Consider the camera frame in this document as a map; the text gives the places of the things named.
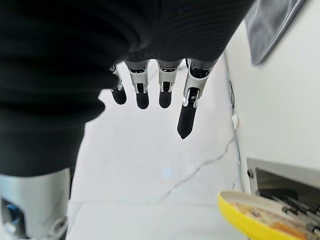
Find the white wall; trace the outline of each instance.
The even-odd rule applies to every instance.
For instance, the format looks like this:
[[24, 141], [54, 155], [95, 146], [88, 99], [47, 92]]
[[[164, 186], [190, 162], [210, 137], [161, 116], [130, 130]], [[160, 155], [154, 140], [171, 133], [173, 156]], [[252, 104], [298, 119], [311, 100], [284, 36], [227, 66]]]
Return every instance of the white wall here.
[[251, 65], [244, 22], [226, 55], [242, 162], [320, 170], [320, 1], [305, 4], [261, 66]]

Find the gray towel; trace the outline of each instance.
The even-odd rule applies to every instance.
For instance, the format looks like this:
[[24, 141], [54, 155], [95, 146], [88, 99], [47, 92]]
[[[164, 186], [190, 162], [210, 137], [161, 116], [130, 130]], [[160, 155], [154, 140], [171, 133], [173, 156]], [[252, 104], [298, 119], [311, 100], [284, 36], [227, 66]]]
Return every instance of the gray towel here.
[[270, 54], [306, 0], [256, 0], [245, 17], [253, 65]]

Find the robotic hand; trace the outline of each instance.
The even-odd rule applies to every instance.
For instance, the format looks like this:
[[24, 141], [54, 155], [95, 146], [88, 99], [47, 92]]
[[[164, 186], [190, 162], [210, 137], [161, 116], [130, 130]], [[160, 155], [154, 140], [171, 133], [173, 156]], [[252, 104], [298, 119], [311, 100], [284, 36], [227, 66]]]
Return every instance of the robotic hand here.
[[188, 58], [177, 124], [186, 138], [209, 75], [253, 1], [0, 4], [6, 23], [0, 25], [0, 203], [9, 239], [66, 238], [85, 123], [104, 110], [102, 89], [111, 89], [120, 105], [127, 100], [119, 61], [129, 69], [138, 107], [146, 109], [149, 59], [157, 60], [159, 104], [168, 108], [178, 67]]
[[[173, 86], [182, 60], [158, 60], [159, 104], [168, 108], [171, 104]], [[183, 102], [178, 122], [178, 133], [184, 139], [192, 131], [196, 110], [208, 77], [217, 61], [204, 62], [188, 59]], [[125, 62], [136, 92], [137, 105], [146, 109], [148, 97], [148, 61]], [[111, 89], [114, 100], [122, 105], [126, 92], [117, 66], [110, 71], [118, 76], [116, 88]], [[67, 207], [70, 197], [71, 173], [64, 169], [55, 173], [16, 177], [0, 174], [1, 215], [4, 230], [12, 240], [63, 240], [66, 237]]]
[[[158, 62], [160, 84], [159, 104], [166, 109], [171, 104], [172, 91], [176, 82], [178, 67], [182, 60]], [[216, 61], [201, 61], [187, 59], [188, 73], [183, 91], [183, 103], [178, 122], [178, 133], [185, 139], [192, 131], [199, 99], [201, 98], [211, 70]], [[148, 61], [126, 61], [132, 84], [136, 92], [136, 102], [139, 108], [146, 109], [149, 105], [148, 95]]]

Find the white marble floor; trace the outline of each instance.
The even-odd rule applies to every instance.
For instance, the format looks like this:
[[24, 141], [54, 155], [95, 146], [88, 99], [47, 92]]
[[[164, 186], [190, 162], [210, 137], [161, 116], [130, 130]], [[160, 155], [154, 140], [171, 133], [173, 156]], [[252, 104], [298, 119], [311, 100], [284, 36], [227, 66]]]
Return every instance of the white marble floor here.
[[219, 191], [240, 189], [225, 59], [210, 75], [185, 140], [177, 132], [185, 63], [167, 109], [158, 103], [154, 60], [146, 110], [137, 107], [126, 66], [119, 69], [127, 103], [102, 92], [106, 111], [86, 126], [67, 240], [245, 240], [217, 208]]

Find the yellow plate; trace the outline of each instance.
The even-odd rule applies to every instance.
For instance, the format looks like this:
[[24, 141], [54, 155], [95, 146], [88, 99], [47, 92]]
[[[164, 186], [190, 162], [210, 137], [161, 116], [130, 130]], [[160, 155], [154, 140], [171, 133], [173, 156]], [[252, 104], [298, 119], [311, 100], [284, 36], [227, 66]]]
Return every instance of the yellow plate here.
[[243, 192], [218, 196], [222, 215], [252, 240], [317, 240], [303, 223], [282, 212], [279, 203]]

